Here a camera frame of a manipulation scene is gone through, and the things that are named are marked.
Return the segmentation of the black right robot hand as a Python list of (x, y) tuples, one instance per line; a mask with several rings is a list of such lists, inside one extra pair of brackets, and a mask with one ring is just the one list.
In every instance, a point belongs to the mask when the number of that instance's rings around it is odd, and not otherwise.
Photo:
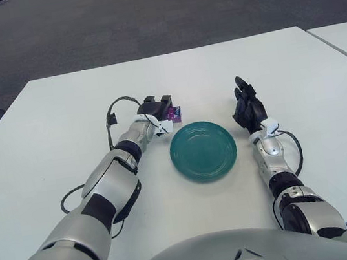
[(263, 103), (256, 97), (255, 89), (246, 83), (241, 77), (235, 77), (236, 88), (234, 90), (237, 104), (233, 114), (234, 121), (250, 134), (260, 131), (261, 122), (268, 118)]

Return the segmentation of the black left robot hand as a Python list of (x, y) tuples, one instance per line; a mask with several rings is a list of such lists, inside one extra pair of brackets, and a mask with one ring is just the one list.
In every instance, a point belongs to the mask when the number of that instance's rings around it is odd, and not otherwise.
[(167, 112), (172, 106), (170, 95), (162, 96), (160, 101), (156, 101), (154, 96), (147, 96), (139, 106), (137, 114), (151, 115), (157, 120), (162, 121), (167, 119)]

